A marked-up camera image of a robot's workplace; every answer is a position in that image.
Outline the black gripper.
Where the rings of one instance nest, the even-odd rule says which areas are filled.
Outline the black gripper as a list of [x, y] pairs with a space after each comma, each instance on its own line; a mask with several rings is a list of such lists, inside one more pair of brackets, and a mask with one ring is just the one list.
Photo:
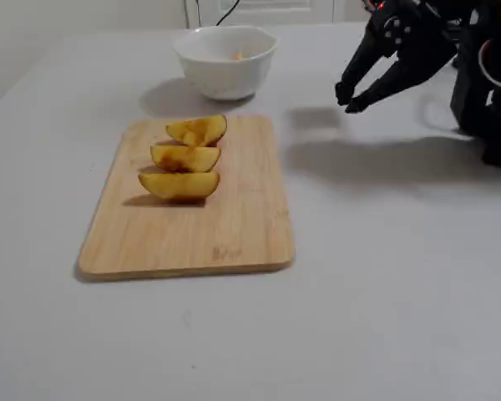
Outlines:
[[[458, 1], [371, 1], [362, 41], [335, 85], [337, 103], [347, 114], [398, 94], [431, 78], [456, 54], [452, 21]], [[356, 86], [381, 58], [397, 56], [392, 66], [355, 97]]]

